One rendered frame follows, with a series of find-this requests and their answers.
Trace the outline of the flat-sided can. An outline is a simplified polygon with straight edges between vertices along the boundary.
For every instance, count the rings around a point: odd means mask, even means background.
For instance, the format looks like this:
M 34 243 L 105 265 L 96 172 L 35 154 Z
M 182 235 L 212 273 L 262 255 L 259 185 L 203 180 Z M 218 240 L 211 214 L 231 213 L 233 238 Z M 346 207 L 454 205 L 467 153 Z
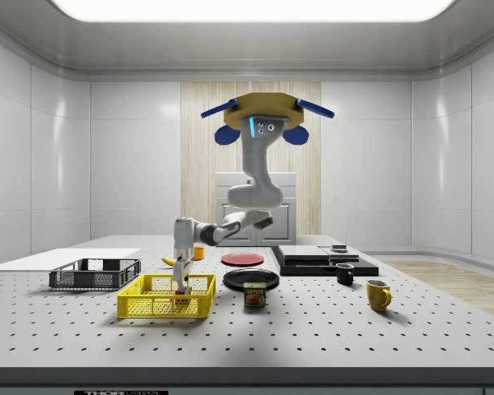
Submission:
M 264 307 L 267 303 L 265 282 L 245 282 L 244 301 L 246 307 Z

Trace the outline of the yellow mug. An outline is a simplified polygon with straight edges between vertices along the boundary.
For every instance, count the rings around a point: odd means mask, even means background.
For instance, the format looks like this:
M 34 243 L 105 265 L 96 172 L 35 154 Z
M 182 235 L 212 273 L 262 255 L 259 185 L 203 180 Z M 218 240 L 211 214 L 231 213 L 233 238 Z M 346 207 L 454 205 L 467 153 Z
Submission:
M 370 307 L 377 312 L 384 312 L 392 301 L 390 285 L 385 281 L 368 280 L 366 292 Z

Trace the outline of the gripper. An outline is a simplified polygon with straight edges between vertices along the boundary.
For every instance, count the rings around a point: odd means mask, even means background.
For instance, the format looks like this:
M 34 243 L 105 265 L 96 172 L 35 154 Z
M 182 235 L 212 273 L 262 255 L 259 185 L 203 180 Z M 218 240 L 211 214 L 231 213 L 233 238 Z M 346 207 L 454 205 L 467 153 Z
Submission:
M 185 279 L 191 272 L 191 258 L 179 256 L 173 266 L 173 281 L 177 285 L 177 289 L 181 290 L 184 286 Z

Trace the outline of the black mug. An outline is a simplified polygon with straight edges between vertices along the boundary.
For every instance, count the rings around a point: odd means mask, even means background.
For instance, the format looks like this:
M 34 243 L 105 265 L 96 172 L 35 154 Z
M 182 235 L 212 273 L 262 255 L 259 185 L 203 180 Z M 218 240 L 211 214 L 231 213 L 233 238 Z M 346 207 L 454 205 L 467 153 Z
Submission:
M 338 283 L 350 286 L 354 280 L 354 266 L 350 263 L 337 263 L 335 267 Z

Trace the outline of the red plate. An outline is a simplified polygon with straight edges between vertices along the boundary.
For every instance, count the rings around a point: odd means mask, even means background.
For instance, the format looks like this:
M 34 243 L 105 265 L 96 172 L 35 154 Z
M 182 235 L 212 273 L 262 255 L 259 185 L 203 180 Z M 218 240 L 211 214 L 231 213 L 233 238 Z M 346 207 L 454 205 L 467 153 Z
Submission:
M 221 262 L 232 267 L 252 267 L 264 262 L 264 257 L 257 253 L 229 253 L 221 257 Z

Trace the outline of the black plate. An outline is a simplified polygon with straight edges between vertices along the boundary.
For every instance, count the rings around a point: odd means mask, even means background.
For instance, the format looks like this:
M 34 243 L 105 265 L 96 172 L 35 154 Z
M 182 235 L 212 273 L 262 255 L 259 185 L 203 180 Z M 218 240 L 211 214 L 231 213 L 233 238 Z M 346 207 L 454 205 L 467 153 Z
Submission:
M 243 291 L 245 282 L 265 282 L 267 290 L 279 284 L 279 275 L 263 269 L 245 268 L 227 272 L 223 284 L 232 290 Z

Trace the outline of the drone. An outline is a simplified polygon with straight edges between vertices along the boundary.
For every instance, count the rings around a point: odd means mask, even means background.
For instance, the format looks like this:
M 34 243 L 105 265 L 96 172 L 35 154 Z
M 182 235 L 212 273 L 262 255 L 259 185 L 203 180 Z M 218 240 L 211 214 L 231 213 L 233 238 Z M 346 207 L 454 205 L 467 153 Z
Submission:
M 285 93 L 257 92 L 242 95 L 201 113 L 204 119 L 212 114 L 224 111 L 225 126 L 215 132 L 215 141 L 219 145 L 229 145 L 240 137 L 240 119 L 249 121 L 248 132 L 251 137 L 263 134 L 263 123 L 255 123 L 254 118 L 262 116 L 280 117 L 289 120 L 283 129 L 283 138 L 293 145 L 303 145 L 308 141 L 309 133 L 301 126 L 304 122 L 303 110 L 333 118 L 334 112 L 307 100 L 297 99 Z

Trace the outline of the black stove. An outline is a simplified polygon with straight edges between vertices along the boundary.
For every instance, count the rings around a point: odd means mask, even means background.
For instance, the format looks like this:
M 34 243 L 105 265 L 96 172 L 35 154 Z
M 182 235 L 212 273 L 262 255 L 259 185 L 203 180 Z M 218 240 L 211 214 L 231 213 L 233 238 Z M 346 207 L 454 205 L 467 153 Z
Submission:
M 358 253 L 340 252 L 315 245 L 279 245 L 272 247 L 282 276 L 335 276 L 337 263 L 354 266 L 355 276 L 378 276 L 379 268 Z

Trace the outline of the yellow basket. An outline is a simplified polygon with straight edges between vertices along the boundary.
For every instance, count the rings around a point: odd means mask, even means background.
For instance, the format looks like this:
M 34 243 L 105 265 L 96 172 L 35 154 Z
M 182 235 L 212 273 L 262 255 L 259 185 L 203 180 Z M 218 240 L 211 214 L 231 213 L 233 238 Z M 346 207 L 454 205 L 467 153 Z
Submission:
M 171 274 L 143 274 L 117 294 L 119 318 L 204 318 L 216 293 L 215 274 L 191 274 L 183 286 L 190 294 L 177 294 Z

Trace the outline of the white cabinet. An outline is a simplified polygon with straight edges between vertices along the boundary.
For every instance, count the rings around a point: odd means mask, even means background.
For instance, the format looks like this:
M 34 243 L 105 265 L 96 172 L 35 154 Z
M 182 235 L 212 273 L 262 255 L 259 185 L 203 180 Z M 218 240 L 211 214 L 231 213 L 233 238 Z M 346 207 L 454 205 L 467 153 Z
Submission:
M 219 243 L 220 246 L 274 246 L 296 243 L 296 173 L 270 172 L 271 180 L 281 188 L 284 199 L 280 207 L 272 211 L 273 224 L 263 230 L 249 227 Z M 227 191 L 238 184 L 251 184 L 252 178 L 243 172 L 216 172 L 216 220 L 239 211 L 227 200 Z

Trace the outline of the dark grey basket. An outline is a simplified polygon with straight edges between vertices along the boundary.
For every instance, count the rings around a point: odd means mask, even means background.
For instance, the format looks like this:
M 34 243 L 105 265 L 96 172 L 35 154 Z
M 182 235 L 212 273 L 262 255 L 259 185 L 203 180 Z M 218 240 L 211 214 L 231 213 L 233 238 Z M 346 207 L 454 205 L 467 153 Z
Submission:
M 82 258 L 52 270 L 49 286 L 65 290 L 117 290 L 140 271 L 139 259 Z

